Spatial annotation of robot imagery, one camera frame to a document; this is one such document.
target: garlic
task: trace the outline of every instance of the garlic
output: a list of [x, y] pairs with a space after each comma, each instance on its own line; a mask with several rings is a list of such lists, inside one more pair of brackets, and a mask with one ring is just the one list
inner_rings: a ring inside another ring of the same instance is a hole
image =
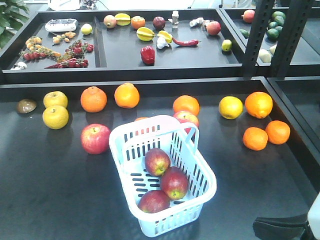
[[170, 45], [167, 43], [166, 39], [162, 36], [158, 37], [156, 41], [156, 47], [158, 49], [163, 49], [164, 47], [169, 47]]

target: lemon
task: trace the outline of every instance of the lemon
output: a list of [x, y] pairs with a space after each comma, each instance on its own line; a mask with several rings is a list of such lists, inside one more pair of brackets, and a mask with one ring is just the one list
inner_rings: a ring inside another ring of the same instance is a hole
[[92, 26], [89, 23], [84, 24], [81, 27], [81, 32], [83, 35], [89, 35], [90, 33], [92, 33]]
[[229, 39], [223, 40], [221, 45], [222, 51], [229, 52], [231, 50], [231, 47], [232, 47], [232, 42]]
[[235, 96], [225, 96], [219, 102], [219, 113], [225, 119], [236, 119], [242, 112], [243, 103]]
[[42, 114], [42, 120], [50, 129], [61, 129], [67, 125], [69, 121], [69, 113], [64, 106], [49, 106], [44, 110]]
[[43, 105], [45, 108], [53, 105], [60, 105], [66, 108], [68, 105], [68, 98], [62, 91], [51, 91], [44, 96]]

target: white surface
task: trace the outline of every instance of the white surface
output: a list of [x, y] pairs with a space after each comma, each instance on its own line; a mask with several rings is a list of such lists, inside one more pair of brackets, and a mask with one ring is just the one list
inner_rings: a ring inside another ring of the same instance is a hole
[[309, 212], [308, 221], [313, 235], [316, 239], [320, 239], [320, 193], [314, 200]]

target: red chili pepper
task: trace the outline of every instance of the red chili pepper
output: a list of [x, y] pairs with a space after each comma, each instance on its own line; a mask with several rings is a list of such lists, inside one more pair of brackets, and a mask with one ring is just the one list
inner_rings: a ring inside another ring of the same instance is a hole
[[155, 64], [155, 50], [152, 46], [145, 46], [140, 50], [141, 59], [146, 65]]
[[178, 41], [174, 37], [172, 38], [172, 41], [182, 47], [190, 47], [190, 46], [196, 46], [200, 41], [197, 39], [192, 39], [190, 41]]

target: basket handle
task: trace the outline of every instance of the basket handle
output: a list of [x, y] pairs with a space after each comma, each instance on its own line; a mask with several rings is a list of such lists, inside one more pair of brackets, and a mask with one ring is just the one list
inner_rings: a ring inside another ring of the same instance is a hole
[[[185, 142], [186, 143], [191, 141], [192, 137], [194, 136], [194, 141], [193, 141], [193, 145], [194, 146], [193, 146], [193, 149], [192, 149], [192, 153], [196, 154], [196, 151], [198, 150], [199, 129], [192, 122], [183, 122], [183, 123], [179, 123], [178, 125], [175, 125], [174, 127], [171, 126], [170, 128], [160, 129], [160, 130], [155, 131], [155, 132], [150, 132], [150, 133], [147, 133], [147, 134], [134, 136], [134, 137], [130, 138], [127, 142], [125, 142], [123, 144], [122, 149], [127, 149], [130, 145], [133, 145], [136, 141], [140, 141], [140, 140], [143, 140], [143, 139], [150, 138], [150, 134], [152, 134], [152, 136], [161, 136], [161, 135], [164, 135], [164, 134], [173, 133], [173, 132], [177, 131], [177, 126], [179, 127], [181, 132], [183, 132], [186, 135], [186, 137], [185, 137]], [[189, 129], [189, 128], [190, 128], [190, 132], [187, 134], [185, 129]], [[126, 156], [126, 151], [122, 151], [122, 157], [123, 157], [123, 159], [126, 159], [126, 157], [127, 157]]]

